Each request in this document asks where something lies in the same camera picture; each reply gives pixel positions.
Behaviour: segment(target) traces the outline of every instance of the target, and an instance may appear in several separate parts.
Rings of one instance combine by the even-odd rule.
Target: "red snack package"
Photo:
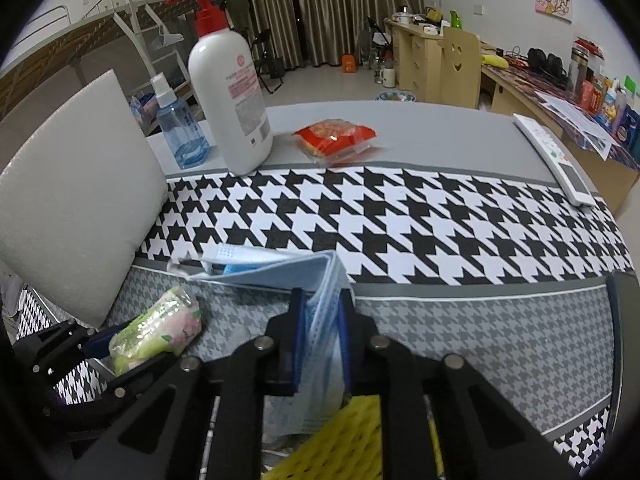
[[[302,128],[294,135],[300,136],[303,147],[311,156],[327,158],[339,156],[340,152],[359,152],[366,148],[368,140],[376,137],[375,131],[366,126],[344,121],[342,119],[328,119]]]

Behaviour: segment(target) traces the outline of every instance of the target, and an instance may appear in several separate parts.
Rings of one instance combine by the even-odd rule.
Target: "remote control screen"
[[[578,175],[577,171],[574,170],[573,166],[569,166],[568,164],[559,164],[564,174],[569,179],[569,182],[575,187],[575,190],[578,193],[588,193],[589,190],[583,184],[580,175]]]

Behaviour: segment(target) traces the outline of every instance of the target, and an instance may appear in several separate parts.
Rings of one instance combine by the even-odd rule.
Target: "green cap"
[[[632,94],[636,93],[636,82],[629,76],[626,76],[625,88],[627,88]]]

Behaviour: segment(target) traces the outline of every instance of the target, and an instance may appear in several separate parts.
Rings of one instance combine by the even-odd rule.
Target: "orange container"
[[[353,54],[345,54],[342,56],[342,71],[347,74],[355,74],[358,70],[356,59]]]

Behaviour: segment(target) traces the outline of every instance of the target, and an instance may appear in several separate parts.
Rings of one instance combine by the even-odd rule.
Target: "red lid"
[[[168,4],[178,0],[167,0]],[[211,0],[197,0],[200,10],[196,10],[196,32],[199,37],[206,36],[212,32],[229,28],[225,11],[211,3]]]

